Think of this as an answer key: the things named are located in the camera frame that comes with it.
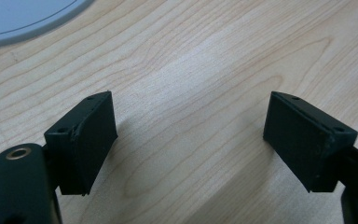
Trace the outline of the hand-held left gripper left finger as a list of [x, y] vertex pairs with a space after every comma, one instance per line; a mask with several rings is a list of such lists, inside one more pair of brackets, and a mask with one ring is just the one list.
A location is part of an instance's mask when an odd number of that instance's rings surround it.
[[63, 195], [85, 195], [117, 139], [112, 93], [83, 99], [44, 133]]

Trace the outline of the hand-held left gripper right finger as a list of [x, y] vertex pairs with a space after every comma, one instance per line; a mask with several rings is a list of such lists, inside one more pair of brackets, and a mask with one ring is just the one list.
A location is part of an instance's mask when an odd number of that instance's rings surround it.
[[308, 191], [332, 192], [339, 156], [353, 147], [358, 132], [305, 100], [270, 94], [263, 139]]

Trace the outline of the white round plate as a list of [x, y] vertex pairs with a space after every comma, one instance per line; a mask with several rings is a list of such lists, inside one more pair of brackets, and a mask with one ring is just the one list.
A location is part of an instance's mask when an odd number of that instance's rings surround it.
[[0, 47], [64, 25], [95, 0], [0, 0]]

